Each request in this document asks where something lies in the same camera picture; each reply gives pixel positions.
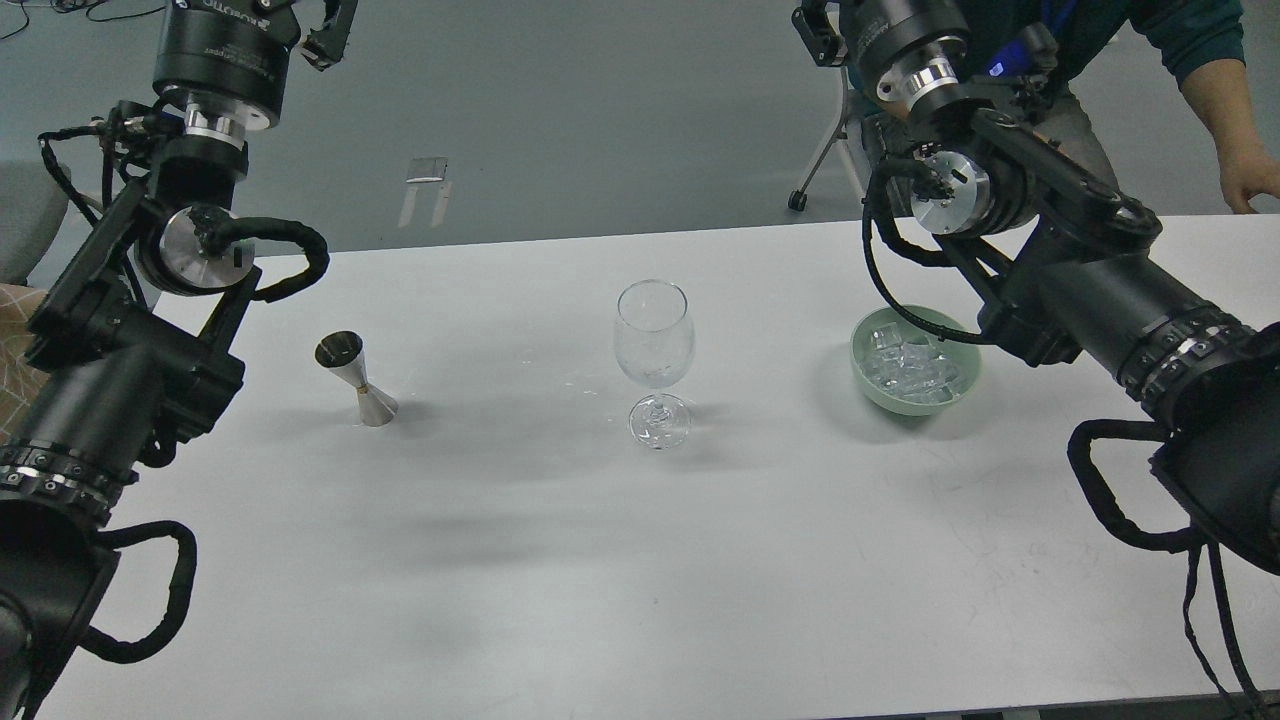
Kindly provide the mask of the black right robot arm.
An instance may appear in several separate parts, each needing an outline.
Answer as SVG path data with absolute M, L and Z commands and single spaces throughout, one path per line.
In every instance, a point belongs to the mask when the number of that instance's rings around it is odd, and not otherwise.
M 920 266 L 954 266 L 982 299 L 975 333 L 890 306 L 940 340 L 996 346 L 1029 366 L 1088 352 L 1146 421 L 1083 421 L 1068 459 L 1103 528 L 1139 550 L 1187 553 L 1185 601 L 1207 557 L 1242 719 L 1274 711 L 1243 661 L 1222 550 L 1277 571 L 1277 327 L 1254 331 L 1149 259 L 1158 218 L 1032 126 L 1050 109 L 1071 1 L 979 61 L 979 19 L 955 1 L 823 1 L 792 23 L 819 67 L 906 114 L 908 146 L 872 163 L 863 249 L 878 234 Z

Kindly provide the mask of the person's hand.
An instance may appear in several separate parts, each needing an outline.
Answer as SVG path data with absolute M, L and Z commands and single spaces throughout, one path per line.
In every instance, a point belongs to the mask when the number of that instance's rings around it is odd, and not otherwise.
M 1260 195 L 1277 199 L 1279 163 L 1261 141 L 1225 143 L 1216 154 L 1220 190 L 1233 214 L 1256 214 L 1251 201 Z

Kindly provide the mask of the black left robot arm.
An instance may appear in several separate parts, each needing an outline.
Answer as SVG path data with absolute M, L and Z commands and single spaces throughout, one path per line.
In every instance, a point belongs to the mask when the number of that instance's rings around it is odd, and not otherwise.
M 163 468 L 209 433 L 239 392 L 230 345 L 251 302 L 326 272 L 323 236 L 237 217 L 247 135 L 282 115 L 291 54 L 325 70 L 357 3 L 328 1 L 303 35 L 289 1 L 169 1 L 152 104 L 38 138 L 45 167 L 90 222 L 84 245 L 27 322 L 23 361 L 47 379 L 3 445 L 3 716 L 32 719 L 77 650 L 137 664 L 189 611 L 193 532 L 178 521 L 109 529 L 137 465 Z M 137 641 L 91 621 L 122 551 L 175 542 L 164 615 Z

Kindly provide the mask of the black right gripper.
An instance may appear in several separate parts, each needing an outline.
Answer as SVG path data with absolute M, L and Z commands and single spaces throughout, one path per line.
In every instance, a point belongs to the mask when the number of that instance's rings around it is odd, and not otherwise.
M 961 56 L 972 36 L 955 1 L 841 1 L 840 32 L 832 1 L 799 1 L 791 22 L 817 67 L 844 67 L 851 82 L 874 92 L 881 78 L 910 51 L 941 42 L 943 55 Z

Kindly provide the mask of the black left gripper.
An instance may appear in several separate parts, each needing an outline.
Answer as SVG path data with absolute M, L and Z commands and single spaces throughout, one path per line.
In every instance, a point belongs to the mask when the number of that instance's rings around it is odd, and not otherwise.
M 324 1 L 319 28 L 302 40 L 302 56 L 324 72 L 342 61 L 358 8 Z M 291 51 L 301 38 L 293 10 L 256 1 L 169 1 L 152 78 L 156 95 L 215 94 L 261 113 L 283 108 Z

